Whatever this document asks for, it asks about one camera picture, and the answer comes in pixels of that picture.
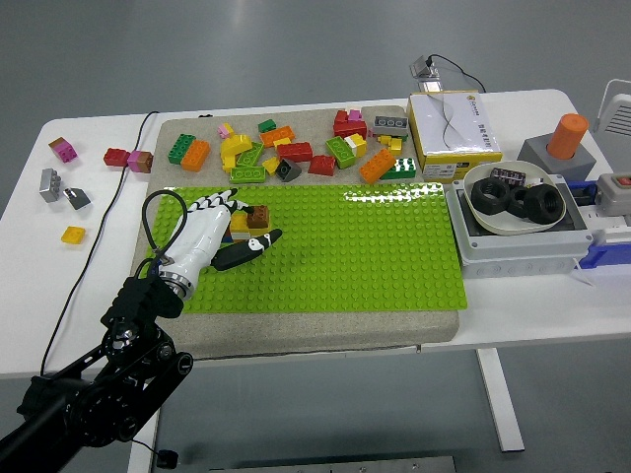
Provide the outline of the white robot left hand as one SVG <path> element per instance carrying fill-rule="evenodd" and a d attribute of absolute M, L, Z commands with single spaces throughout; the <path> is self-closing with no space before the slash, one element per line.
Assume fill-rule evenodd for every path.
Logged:
<path fill-rule="evenodd" d="M 282 236 L 281 230 L 274 229 L 263 236 L 222 246 L 233 214 L 253 211 L 233 198 L 236 193 L 233 188 L 200 197 L 187 210 L 183 230 L 169 248 L 169 261 L 159 269 L 160 278 L 184 301 L 193 296 L 202 269 L 212 266 L 225 271 L 250 262 Z"/>

